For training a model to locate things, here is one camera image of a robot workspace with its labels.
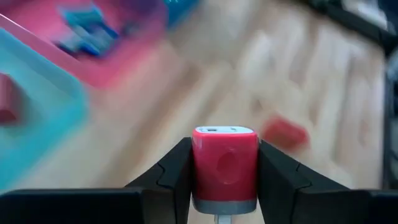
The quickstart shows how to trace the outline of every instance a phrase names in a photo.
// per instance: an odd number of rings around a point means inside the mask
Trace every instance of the blue toy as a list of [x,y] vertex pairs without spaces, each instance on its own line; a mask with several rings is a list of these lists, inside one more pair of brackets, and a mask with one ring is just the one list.
[[119,34],[106,25],[103,13],[93,3],[60,11],[74,33],[69,39],[56,43],[60,49],[71,55],[82,51],[100,57],[114,47]]

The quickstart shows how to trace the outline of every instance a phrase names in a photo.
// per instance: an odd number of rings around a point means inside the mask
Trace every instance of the turquoise bin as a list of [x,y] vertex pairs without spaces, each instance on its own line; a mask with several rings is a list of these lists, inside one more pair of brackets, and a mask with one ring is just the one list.
[[76,78],[0,28],[0,72],[22,93],[21,120],[0,126],[0,189],[8,189],[86,115]]

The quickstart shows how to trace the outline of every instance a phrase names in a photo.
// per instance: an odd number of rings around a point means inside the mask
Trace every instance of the red object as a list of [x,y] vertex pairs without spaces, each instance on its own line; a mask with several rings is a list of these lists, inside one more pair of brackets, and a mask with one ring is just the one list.
[[19,93],[13,80],[0,73],[0,124],[16,121],[19,109]]
[[195,208],[220,215],[255,210],[257,134],[237,126],[199,127],[193,131],[192,144]]
[[269,144],[288,151],[308,143],[305,128],[282,117],[274,118],[267,124],[262,138]]

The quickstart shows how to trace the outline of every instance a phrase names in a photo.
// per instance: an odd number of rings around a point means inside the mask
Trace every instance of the red toy block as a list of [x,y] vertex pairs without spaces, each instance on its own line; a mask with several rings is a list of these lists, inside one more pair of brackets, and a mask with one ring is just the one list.
[[280,116],[266,124],[262,138],[269,144],[287,151],[294,151],[308,143],[308,133],[305,128]]
[[0,124],[14,122],[19,112],[19,92],[13,80],[0,73]]

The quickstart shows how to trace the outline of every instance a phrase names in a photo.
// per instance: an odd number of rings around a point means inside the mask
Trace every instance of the silver metal base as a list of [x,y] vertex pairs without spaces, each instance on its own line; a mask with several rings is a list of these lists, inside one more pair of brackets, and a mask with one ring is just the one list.
[[232,216],[231,215],[215,215],[214,222],[215,222],[215,224],[232,224]]
[[253,212],[257,200],[217,202],[193,198],[193,206],[198,212],[217,215],[240,215]]

